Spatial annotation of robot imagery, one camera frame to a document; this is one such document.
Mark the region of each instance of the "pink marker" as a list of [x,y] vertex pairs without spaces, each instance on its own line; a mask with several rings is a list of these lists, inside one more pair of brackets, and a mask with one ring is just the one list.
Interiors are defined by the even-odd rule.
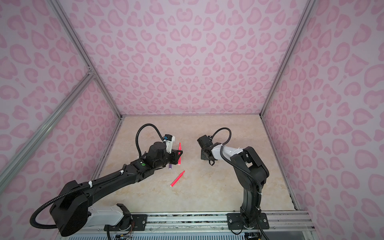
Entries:
[[176,182],[183,176],[184,173],[185,173],[185,171],[183,171],[182,173],[180,173],[180,175],[176,178],[175,181],[173,181],[173,183],[172,183],[170,186],[173,187],[173,186],[176,184]]
[[181,157],[179,157],[179,161],[177,162],[178,165],[181,165]]

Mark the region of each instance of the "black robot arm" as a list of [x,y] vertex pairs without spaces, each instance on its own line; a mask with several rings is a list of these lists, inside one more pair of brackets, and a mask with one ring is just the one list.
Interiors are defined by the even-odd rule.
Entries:
[[[83,228],[88,218],[91,217],[88,208],[95,202],[122,187],[146,179],[153,175],[155,170],[166,166],[166,164],[177,164],[181,155],[181,150],[172,149],[171,153],[167,153],[165,143],[155,142],[149,148],[148,153],[145,153],[139,159],[129,165],[124,164],[119,171],[92,181],[95,184],[91,184],[96,186],[88,187],[57,200],[52,205],[50,213],[61,235],[69,236]],[[98,185],[97,183],[100,181],[105,181],[105,183]],[[71,181],[64,186],[60,195],[77,187],[89,186],[89,184],[90,182],[78,184],[75,180]]]
[[201,147],[201,159],[213,161],[213,163],[224,160],[233,166],[237,179],[244,188],[244,199],[240,208],[243,225],[246,228],[253,228],[257,225],[257,219],[260,218],[261,192],[269,171],[252,147],[236,149],[226,147],[219,142],[213,143],[214,135],[204,135],[197,140]]
[[[162,142],[155,142],[149,147],[148,153],[141,155],[138,145],[140,131],[152,126],[159,134]],[[153,124],[143,125],[136,134],[136,147],[139,159],[124,164],[122,169],[93,181],[78,184],[75,180],[68,182],[61,190],[59,196],[51,199],[38,208],[30,218],[33,227],[41,229],[58,228],[63,237],[76,233],[83,227],[94,225],[111,225],[124,230],[132,227],[132,217],[123,204],[110,207],[91,207],[95,202],[108,194],[129,184],[140,182],[154,174],[155,170],[167,164],[177,164],[183,151],[172,149],[175,137],[166,134],[161,136]],[[37,215],[51,205],[50,214],[55,221],[54,225],[44,225],[36,221]]]

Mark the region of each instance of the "cable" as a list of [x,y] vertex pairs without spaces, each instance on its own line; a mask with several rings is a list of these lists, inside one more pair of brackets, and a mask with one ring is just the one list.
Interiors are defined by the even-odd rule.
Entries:
[[139,134],[140,134],[141,130],[143,130],[143,128],[145,128],[146,126],[151,126],[151,127],[153,127],[153,128],[156,130],[156,132],[157,132],[157,134],[159,135],[159,137],[161,138],[161,141],[164,140],[164,138],[161,136],[159,130],[157,129],[157,127],[156,127],[155,125],[153,125],[153,124],[151,124],[151,123],[147,123],[147,124],[144,124],[143,126],[141,126],[141,127],[139,128],[139,130],[137,131],[137,133],[136,133],[136,138],[135,138],[136,148],[137,148],[137,151],[139,152],[139,157],[141,157],[141,151],[140,151],[140,147],[139,147]]
[[[117,177],[119,177],[119,176],[121,176],[121,175],[122,175],[122,172],[121,172],[121,171],[116,172],[115,175],[110,176],[110,177],[108,177],[108,178],[106,178],[106,179],[99,180],[99,181],[98,181],[97,179],[94,180],[93,183],[92,183],[92,185],[93,185],[93,186],[97,186],[97,185],[103,184],[103,183],[108,182],[108,181],[110,181],[110,180],[113,180],[113,179],[115,179],[115,178],[117,178]],[[49,200],[48,202],[46,202],[46,203],[44,203],[42,206],[40,206],[40,207],[39,207],[39,208],[32,214],[31,218],[29,219],[29,223],[31,224],[31,226],[33,226],[33,227],[35,227],[35,228],[39,228],[39,229],[55,229],[55,228],[57,228],[57,226],[56,226],[55,224],[53,224],[53,225],[45,225],[45,224],[40,224],[40,223],[36,222],[36,217],[37,217],[37,215],[38,215],[41,211],[43,211],[46,207],[48,207],[48,206],[51,205],[52,203],[56,202],[57,200],[62,199],[62,198],[64,198],[64,197],[68,196],[68,195],[71,195],[71,194],[75,193],[75,192],[78,192],[78,191],[81,191],[81,190],[84,190],[84,189],[88,189],[88,188],[90,188],[90,187],[91,187],[90,185],[82,185],[82,186],[80,186],[80,187],[74,188],[74,189],[70,190],[69,192],[66,192],[66,193],[64,193],[64,194],[61,194],[61,195],[59,195],[59,196],[57,196],[57,197],[55,197],[55,198]]]
[[105,225],[105,227],[107,228],[107,238],[108,238],[108,240],[111,240],[111,235],[109,234],[110,225]]
[[257,222],[257,227],[260,230],[260,232],[262,233],[262,235],[264,236],[265,240],[269,240],[269,238],[265,235],[264,231],[262,230],[262,228],[259,225],[259,215],[258,214],[256,215],[256,222]]
[[131,225],[131,230],[129,231],[129,238],[131,238],[132,231],[133,231],[134,228],[135,228],[135,222],[133,222],[132,225]]
[[223,154],[223,149],[224,149],[224,145],[222,145],[220,147],[220,156],[224,159],[225,162],[231,164],[234,168],[240,170],[241,172],[243,172],[245,175],[247,175],[248,177],[250,177],[252,180],[254,180],[256,182],[256,185],[258,187],[258,192],[261,193],[262,191],[262,188],[263,186],[261,185],[261,183],[259,182],[259,180],[257,180],[252,174],[250,174],[249,172],[245,171],[244,169],[240,168],[239,166],[237,166],[237,164],[233,163],[232,161],[228,160],[224,154]]
[[230,130],[229,128],[227,128],[227,127],[222,127],[222,128],[220,128],[220,129],[218,129],[218,130],[212,135],[211,140],[213,140],[214,136],[215,136],[218,132],[220,132],[221,130],[228,130],[228,131],[229,131],[228,139],[223,143],[223,145],[225,145],[225,144],[227,144],[227,143],[229,142],[229,140],[231,140],[231,136],[232,136],[232,132],[231,132],[231,130]]
[[235,233],[235,232],[232,231],[232,230],[231,230],[231,232],[232,232],[233,234],[235,234],[235,235],[240,235],[240,233],[242,233],[242,231],[243,231],[243,227],[244,227],[244,226],[241,227],[241,230],[240,230],[240,232],[238,232],[238,233]]
[[159,169],[163,169],[163,168],[165,168],[165,166],[164,166],[164,167],[159,167],[158,169],[155,169],[155,171],[156,171],[156,170],[159,170]]

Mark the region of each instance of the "pink backdrop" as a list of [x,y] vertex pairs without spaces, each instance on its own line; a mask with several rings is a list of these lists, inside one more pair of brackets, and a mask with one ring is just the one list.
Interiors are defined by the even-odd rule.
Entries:
[[123,114],[259,113],[306,0],[63,0]]
[[321,0],[266,123],[322,239],[384,238],[384,1]]
[[0,172],[85,75],[44,0],[0,3]]
[[[91,179],[116,121],[100,89],[91,82],[0,196],[1,239],[56,236],[56,230],[31,227],[31,214],[57,196],[67,182]],[[48,210],[39,214],[38,222],[53,224]]]

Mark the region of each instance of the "marble table surface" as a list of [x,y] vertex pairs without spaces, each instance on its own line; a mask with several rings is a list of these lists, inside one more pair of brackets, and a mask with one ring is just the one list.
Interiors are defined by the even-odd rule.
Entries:
[[[273,154],[268,137],[258,115],[227,116],[130,116],[124,119],[111,153],[100,176],[119,170],[138,157],[135,146],[137,130],[145,123],[152,123],[160,133],[176,137],[174,149],[181,142],[181,165],[168,166],[155,171],[147,179],[123,187],[102,198],[95,205],[124,204],[131,212],[205,212],[239,211],[243,202],[243,188],[231,165],[216,161],[210,166],[200,159],[201,148],[197,139],[212,135],[221,127],[232,131],[228,147],[253,147],[270,176],[263,188],[262,210],[294,210],[281,171]],[[228,131],[220,131],[213,142],[224,142]],[[139,137],[141,152],[160,138],[152,127],[144,128]],[[182,178],[170,187],[185,170]]]

